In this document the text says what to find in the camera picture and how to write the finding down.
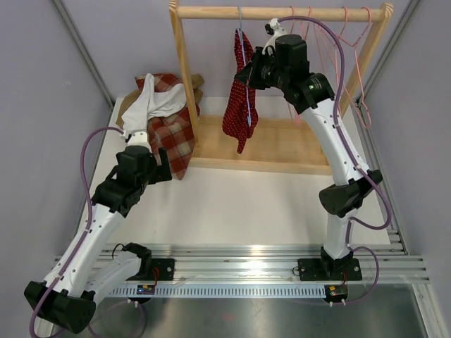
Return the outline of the pink wire hanger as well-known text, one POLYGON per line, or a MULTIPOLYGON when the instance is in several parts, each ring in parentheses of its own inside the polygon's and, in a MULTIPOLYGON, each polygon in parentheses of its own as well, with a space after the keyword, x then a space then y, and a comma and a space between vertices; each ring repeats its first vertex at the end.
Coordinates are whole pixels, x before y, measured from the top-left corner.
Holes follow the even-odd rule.
MULTIPOLYGON (((346 6, 343 6, 342 9, 345 12, 345 21, 340 33, 338 35, 334 33, 334 37, 337 37, 340 42, 344 42, 349 46, 350 44, 342 38, 342 35, 347 26, 347 19, 349 14, 346 6)), ((342 77, 342 71, 340 70, 342 63, 340 52, 338 51, 338 45, 335 43, 335 40, 320 25, 314 26, 314 35, 316 39, 318 39, 318 37, 321 38, 323 49, 326 51, 328 58, 333 66, 335 73, 335 90, 337 90, 340 80, 345 80, 342 77)))
MULTIPOLYGON (((290 26, 290 34, 293 33, 293 30, 295 28, 295 20, 292 21, 291 26, 290 26)), ((291 121, 294 123, 294 125, 300 127, 302 125, 302 119, 299 115, 297 115, 293 110, 292 110, 292 106, 290 104, 288 104, 288 111, 290 114, 290 118, 291 121)))
POLYGON ((354 43, 351 44, 350 42, 348 42, 345 39, 341 39, 341 41, 344 42, 346 45, 352 47, 354 50, 354 61, 355 61, 355 66, 357 67, 357 78, 358 78, 359 88, 361 91, 361 99, 359 100, 358 104, 352 104, 352 105, 356 110, 358 110, 357 115, 358 115, 358 118, 360 120, 362 127, 364 129, 369 129, 372 126, 372 119, 371 119, 371 114, 369 112, 369 108, 365 102, 365 89, 364 89, 363 81, 362 81, 362 69, 360 67, 359 57, 357 55, 357 47, 359 46, 360 41, 362 40, 362 38, 364 37, 364 35, 367 33, 367 31, 369 30, 369 28, 371 26, 372 14, 371 14, 370 8, 367 6, 363 6, 363 7, 361 7, 361 9, 364 9, 368 14, 368 23, 366 24, 366 27, 364 28, 364 30, 361 32, 361 34, 358 36, 358 38, 355 40, 354 43))
MULTIPOLYGON (((313 8, 311 6, 309 6, 308 18, 311 17, 312 9, 313 8)), ((306 28, 305 34, 304 34, 304 40, 306 40, 306 41, 308 40, 309 31, 310 31, 310 25, 311 25, 311 21, 308 20, 307 28, 306 28)))

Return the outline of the blue wire hanger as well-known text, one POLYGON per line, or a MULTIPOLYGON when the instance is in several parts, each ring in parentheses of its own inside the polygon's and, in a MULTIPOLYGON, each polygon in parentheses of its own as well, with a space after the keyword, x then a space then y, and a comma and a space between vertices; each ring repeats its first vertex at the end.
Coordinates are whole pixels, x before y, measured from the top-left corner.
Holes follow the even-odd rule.
POLYGON ((255 109, 255 102, 253 97, 253 90, 249 86, 249 62, 251 61, 251 56, 249 55, 249 51, 247 49, 247 37, 245 36, 244 30, 243 30, 243 15, 242 15, 242 8, 240 6, 237 7, 238 15, 239 15, 239 27, 237 29, 238 37, 240 40, 240 48, 241 48, 241 54, 242 54, 242 61, 243 61, 243 68, 242 71, 245 72, 244 75, 241 75, 241 78, 244 79, 245 75, 246 80, 244 81, 245 85, 245 102, 247 104, 247 126, 249 130, 253 126, 254 123, 254 113, 253 110, 255 109))

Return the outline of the small white skirt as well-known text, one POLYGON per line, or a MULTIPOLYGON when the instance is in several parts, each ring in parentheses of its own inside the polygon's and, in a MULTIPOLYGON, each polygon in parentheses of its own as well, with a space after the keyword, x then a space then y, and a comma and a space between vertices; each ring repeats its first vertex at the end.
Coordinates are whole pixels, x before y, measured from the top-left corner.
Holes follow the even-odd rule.
POLYGON ((121 116, 127 132, 146 129, 151 118, 166 118, 187 103, 184 84, 173 74, 147 73, 143 80, 140 95, 121 116))

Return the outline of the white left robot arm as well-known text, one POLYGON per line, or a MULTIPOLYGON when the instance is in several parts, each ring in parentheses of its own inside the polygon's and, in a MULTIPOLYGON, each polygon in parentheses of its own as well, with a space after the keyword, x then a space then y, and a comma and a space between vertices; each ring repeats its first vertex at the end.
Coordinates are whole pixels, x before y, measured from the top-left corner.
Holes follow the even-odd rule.
POLYGON ((117 153, 117 164, 89 198, 87 223, 73 238, 53 270, 41 281, 31 281, 24 296, 41 318, 74 334, 89 326, 96 307, 129 279, 156 280, 161 269, 145 246, 129 243, 95 275, 91 273, 106 241, 125 221, 145 189, 172 179, 164 148, 159 157, 145 146, 127 146, 117 153))

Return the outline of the wooden clothes rack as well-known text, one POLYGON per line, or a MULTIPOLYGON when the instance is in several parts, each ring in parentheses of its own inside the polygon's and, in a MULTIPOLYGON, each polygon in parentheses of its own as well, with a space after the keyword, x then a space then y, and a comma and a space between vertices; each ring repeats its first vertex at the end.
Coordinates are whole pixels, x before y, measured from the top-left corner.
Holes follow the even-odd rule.
MULTIPOLYGON (((191 75, 187 42, 183 30, 184 20, 238 20, 237 6, 181 6, 170 1, 169 15, 177 49, 183 83, 191 75)), ((365 74, 381 38, 393 15, 394 6, 381 4, 370 8, 372 19, 369 33, 359 52, 362 75, 365 74)), ((289 9, 287 6, 245 6, 243 20, 270 20, 294 13, 308 15, 308 8, 289 9)), ((368 22, 364 9, 348 9, 348 23, 368 22)), ((311 17, 322 22, 344 22, 342 8, 313 8, 311 17)), ((357 67, 352 70, 344 97, 340 100, 343 114, 351 113, 351 100, 357 92, 357 67)), ((190 161, 193 168, 221 170, 247 170, 270 173, 294 173, 303 175, 330 175, 331 169, 314 133, 302 123, 300 127, 286 118, 288 106, 280 96, 257 97, 259 122, 254 136, 247 142, 245 150, 238 154, 237 142, 225 136, 221 129, 222 116, 226 109, 224 96, 206 97, 200 102, 199 117, 192 116, 194 153, 190 161)))

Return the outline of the aluminium frame rail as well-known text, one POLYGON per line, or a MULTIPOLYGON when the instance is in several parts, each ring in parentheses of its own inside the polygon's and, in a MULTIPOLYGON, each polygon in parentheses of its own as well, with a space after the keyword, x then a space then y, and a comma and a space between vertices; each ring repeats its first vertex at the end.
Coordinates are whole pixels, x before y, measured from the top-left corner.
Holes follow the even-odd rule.
MULTIPOLYGON (((362 282, 377 277, 386 284, 426 284, 424 261, 407 253, 402 236, 389 230, 390 243, 375 246, 372 252, 356 255, 362 282)), ((175 282, 207 284, 287 284, 302 282, 298 261, 319 258, 316 244, 221 246, 178 246, 148 244, 154 259, 173 259, 175 282)))

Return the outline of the red polka dot skirt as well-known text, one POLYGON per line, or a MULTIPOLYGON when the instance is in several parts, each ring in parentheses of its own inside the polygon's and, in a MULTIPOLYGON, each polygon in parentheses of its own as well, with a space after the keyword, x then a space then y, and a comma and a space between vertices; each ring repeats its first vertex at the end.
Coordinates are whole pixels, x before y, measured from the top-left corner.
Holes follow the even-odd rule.
MULTIPOLYGON (((235 30, 234 54, 236 73, 241 72, 254 55, 251 43, 240 28, 235 30)), ((247 140, 252 137, 258 123, 255 99, 254 89, 236 79, 233 80, 223 116, 222 131, 237 140, 238 154, 243 152, 247 140)))

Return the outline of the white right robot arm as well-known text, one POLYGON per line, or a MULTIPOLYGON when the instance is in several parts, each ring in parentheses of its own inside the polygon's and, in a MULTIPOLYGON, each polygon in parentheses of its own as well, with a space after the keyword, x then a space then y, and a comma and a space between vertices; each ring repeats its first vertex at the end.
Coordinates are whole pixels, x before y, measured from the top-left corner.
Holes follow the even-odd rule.
POLYGON ((348 222, 382 175, 369 169, 334 114, 335 93, 325 75, 310 71, 307 43, 299 35, 272 37, 266 46, 256 48, 235 79, 252 89, 280 89, 315 134, 332 170, 333 184, 319 192, 327 212, 326 240, 319 258, 298 261, 299 278, 362 280, 359 261, 349 247, 348 222))

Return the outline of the red plaid skirt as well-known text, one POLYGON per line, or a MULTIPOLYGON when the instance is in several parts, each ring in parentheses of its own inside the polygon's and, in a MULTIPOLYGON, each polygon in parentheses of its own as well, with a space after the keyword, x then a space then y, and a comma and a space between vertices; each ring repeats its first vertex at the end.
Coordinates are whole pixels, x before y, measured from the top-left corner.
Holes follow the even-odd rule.
MULTIPOLYGON (((197 115, 200 107, 196 104, 197 115)), ((147 132, 152 151, 165 148, 170 161, 172 176, 182 180, 194 151, 195 141, 189 109, 183 109, 166 118, 151 118, 147 121, 147 132)))

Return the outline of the tan skirt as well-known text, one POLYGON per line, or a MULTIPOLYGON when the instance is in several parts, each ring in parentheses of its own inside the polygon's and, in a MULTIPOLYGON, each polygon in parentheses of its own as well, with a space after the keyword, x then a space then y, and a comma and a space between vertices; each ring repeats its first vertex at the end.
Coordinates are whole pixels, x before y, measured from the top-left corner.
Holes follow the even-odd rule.
MULTIPOLYGON (((129 107, 140 96, 142 88, 144 86, 144 79, 145 79, 144 75, 140 75, 140 76, 136 77, 135 82, 136 82, 138 88, 136 90, 134 90, 133 92, 129 93, 127 96, 125 96, 122 103, 119 104, 118 116, 116 118, 116 125, 119 128, 123 127, 122 116, 123 116, 124 112, 126 112, 129 109, 129 107)), ((192 88, 193 88, 193 92, 194 92, 194 100, 195 100, 196 104, 199 104, 204 95, 203 91, 200 88, 204 84, 204 78, 200 74, 194 74, 191 76, 191 83, 192 83, 192 88)))

